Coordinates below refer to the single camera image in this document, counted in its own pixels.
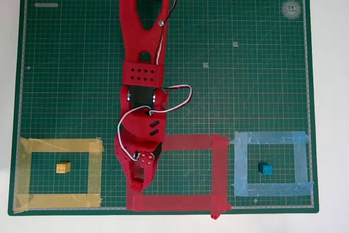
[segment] cable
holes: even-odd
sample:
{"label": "cable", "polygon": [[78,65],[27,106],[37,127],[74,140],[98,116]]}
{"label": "cable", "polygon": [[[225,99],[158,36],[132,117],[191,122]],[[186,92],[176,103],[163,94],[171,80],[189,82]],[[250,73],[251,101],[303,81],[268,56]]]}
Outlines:
{"label": "cable", "polygon": [[120,147],[121,147],[121,149],[126,153],[126,155],[127,155],[131,160],[133,160],[133,161],[137,161],[137,159],[134,158],[133,156],[131,156],[131,154],[126,150],[126,148],[124,148],[124,145],[123,145],[122,142],[121,142],[121,138],[120,138],[120,125],[121,125],[121,123],[123,122],[123,120],[126,118],[126,116],[127,116],[128,114],[130,114],[131,112],[136,111],[136,110],[138,110],[138,109],[144,108],[144,107],[146,107],[146,108],[148,108],[148,109],[151,109],[150,106],[138,106],[138,107],[135,107],[134,109],[131,109],[131,110],[127,111],[127,112],[126,112],[125,114],[123,114],[123,116],[120,118],[119,123],[118,123],[118,127],[117,127],[117,130],[118,130],[118,139],[119,139]]}
{"label": "cable", "polygon": [[134,158],[133,156],[131,156],[131,154],[126,150],[126,148],[124,147],[124,145],[122,144],[122,141],[121,141],[121,137],[120,137],[120,125],[121,123],[123,122],[123,120],[127,117],[128,114],[132,113],[133,111],[136,111],[138,109],[143,109],[143,108],[147,108],[149,109],[149,115],[151,116],[153,113],[167,113],[167,112],[170,112],[170,111],[173,111],[173,110],[176,110],[176,109],[179,109],[181,108],[182,106],[185,106],[187,103],[189,103],[189,101],[191,100],[191,97],[192,97],[192,88],[191,86],[189,85],[176,85],[176,86],[171,86],[171,87],[164,87],[164,89],[180,89],[180,88],[189,88],[190,91],[189,91],[189,96],[188,98],[180,103],[179,105],[177,106],[174,106],[170,109],[166,109],[166,110],[153,110],[151,109],[150,106],[138,106],[138,107],[135,107],[134,109],[131,109],[129,111],[127,111],[125,114],[123,114],[123,116],[120,118],[119,120],[119,123],[118,123],[118,127],[117,127],[117,131],[118,131],[118,140],[119,140],[119,144],[120,144],[120,147],[121,149],[126,153],[126,155],[133,161],[137,161],[136,158]]}
{"label": "cable", "polygon": [[185,106],[187,103],[189,103],[189,101],[191,100],[191,97],[192,97],[192,88],[191,88],[191,86],[189,86],[189,85],[176,85],[176,86],[171,86],[171,87],[164,87],[163,89],[179,89],[179,88],[188,88],[190,90],[189,91],[189,96],[188,96],[188,98],[184,102],[182,102],[179,105],[174,106],[174,107],[172,107],[170,109],[166,109],[166,110],[150,109],[149,110],[149,115],[151,116],[153,113],[167,113],[167,112],[179,109],[182,106]]}
{"label": "cable", "polygon": [[163,45],[164,26],[165,26],[165,23],[167,22],[167,20],[170,18],[170,15],[171,15],[172,11],[175,9],[176,4],[177,4],[177,0],[174,0],[174,1],[173,1],[172,8],[171,8],[169,14],[167,15],[167,18],[163,21],[164,24],[163,24],[162,26],[160,26],[160,27],[161,27],[161,33],[160,33],[160,40],[159,40],[158,47],[157,47],[157,51],[156,51],[156,60],[155,60],[155,64],[156,64],[156,65],[159,64],[159,58],[160,58],[161,48],[162,48],[162,45]]}

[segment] yellow tape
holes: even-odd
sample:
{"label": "yellow tape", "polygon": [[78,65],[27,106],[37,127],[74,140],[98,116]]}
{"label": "yellow tape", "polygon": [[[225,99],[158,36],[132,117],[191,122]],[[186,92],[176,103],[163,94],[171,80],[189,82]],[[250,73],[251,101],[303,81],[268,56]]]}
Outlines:
{"label": "yellow tape", "polygon": [[23,139],[27,152],[102,152],[98,139]]}
{"label": "yellow tape", "polygon": [[[99,207],[102,141],[98,139],[20,139],[14,213],[29,208]],[[29,194],[32,152],[89,152],[87,194]]]}
{"label": "yellow tape", "polygon": [[[18,151],[18,166],[17,166],[17,178],[16,178],[16,195],[14,203],[14,213],[22,212],[23,204],[29,202],[29,184],[31,180],[31,162],[32,154],[26,151],[26,147],[20,140]],[[21,199],[16,196],[19,194],[26,195]]]}
{"label": "yellow tape", "polygon": [[99,194],[23,194],[17,195],[21,207],[16,213],[29,208],[99,207]]}

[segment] red tape square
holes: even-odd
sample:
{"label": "red tape square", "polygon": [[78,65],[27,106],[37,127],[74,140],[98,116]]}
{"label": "red tape square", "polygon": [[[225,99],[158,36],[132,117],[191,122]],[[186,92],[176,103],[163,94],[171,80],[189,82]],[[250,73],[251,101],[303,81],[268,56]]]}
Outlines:
{"label": "red tape square", "polygon": [[163,151],[212,149],[212,192],[210,195],[143,195],[127,187],[127,210],[210,211],[217,219],[231,210],[227,202],[229,140],[217,134],[165,135]]}

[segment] red robotic arm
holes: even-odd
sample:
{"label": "red robotic arm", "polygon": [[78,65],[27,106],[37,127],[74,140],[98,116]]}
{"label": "red robotic arm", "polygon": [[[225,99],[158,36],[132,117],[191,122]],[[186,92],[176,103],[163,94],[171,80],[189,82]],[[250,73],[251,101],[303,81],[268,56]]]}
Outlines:
{"label": "red robotic arm", "polygon": [[[186,101],[166,109],[169,91],[163,91],[163,82],[167,21],[176,1],[170,9],[170,0],[162,0],[157,20],[150,30],[145,30],[137,12],[137,0],[120,0],[125,61],[115,153],[128,183],[138,192],[147,188],[154,178],[165,137],[167,112],[184,106],[192,96],[188,85],[169,87],[167,89],[189,88],[190,93]],[[143,52],[150,54],[150,62],[140,61]]]}

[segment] small cube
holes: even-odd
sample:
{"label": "small cube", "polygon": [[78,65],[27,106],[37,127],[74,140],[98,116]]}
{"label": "small cube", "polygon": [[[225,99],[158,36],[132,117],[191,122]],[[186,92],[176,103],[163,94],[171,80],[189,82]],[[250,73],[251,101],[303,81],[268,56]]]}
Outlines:
{"label": "small cube", "polygon": [[263,175],[272,175],[273,174],[273,167],[269,164],[260,163],[259,164],[259,171]]}
{"label": "small cube", "polygon": [[64,174],[70,171],[70,162],[61,162],[57,164],[56,173]]}

